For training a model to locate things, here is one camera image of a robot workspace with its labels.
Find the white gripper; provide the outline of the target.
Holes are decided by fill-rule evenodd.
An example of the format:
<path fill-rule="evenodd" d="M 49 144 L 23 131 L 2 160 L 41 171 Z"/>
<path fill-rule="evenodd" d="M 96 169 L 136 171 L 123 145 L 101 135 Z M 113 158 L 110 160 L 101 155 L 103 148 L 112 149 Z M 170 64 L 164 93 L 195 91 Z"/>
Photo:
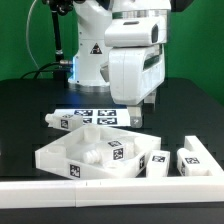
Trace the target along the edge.
<path fill-rule="evenodd" d="M 109 53 L 109 82 L 112 98 L 116 104 L 155 108 L 154 91 L 165 78 L 164 47 L 114 48 Z M 140 106 L 129 106 L 130 125 L 142 127 Z"/>

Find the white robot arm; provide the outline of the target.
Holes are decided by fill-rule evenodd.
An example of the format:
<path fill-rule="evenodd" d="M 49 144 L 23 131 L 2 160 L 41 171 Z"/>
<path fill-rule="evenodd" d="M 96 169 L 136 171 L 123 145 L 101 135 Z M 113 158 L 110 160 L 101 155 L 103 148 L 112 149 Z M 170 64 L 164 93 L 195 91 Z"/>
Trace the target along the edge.
<path fill-rule="evenodd" d="M 170 0 L 75 0 L 78 52 L 69 87 L 109 92 L 125 105 L 133 128 L 142 126 L 142 104 L 165 78 Z"/>

